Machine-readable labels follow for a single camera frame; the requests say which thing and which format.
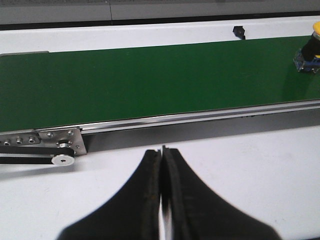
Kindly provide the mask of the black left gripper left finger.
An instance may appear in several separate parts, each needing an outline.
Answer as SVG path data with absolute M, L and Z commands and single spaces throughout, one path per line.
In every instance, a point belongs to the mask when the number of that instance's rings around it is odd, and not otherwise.
M 159 239 L 161 152 L 147 150 L 128 181 L 104 205 L 66 227 L 60 240 Z

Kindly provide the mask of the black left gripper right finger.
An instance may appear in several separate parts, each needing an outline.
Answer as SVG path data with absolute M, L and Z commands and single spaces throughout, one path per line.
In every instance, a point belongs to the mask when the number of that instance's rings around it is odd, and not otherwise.
M 211 190 L 176 148 L 162 148 L 161 195 L 170 240 L 278 240 L 269 225 Z

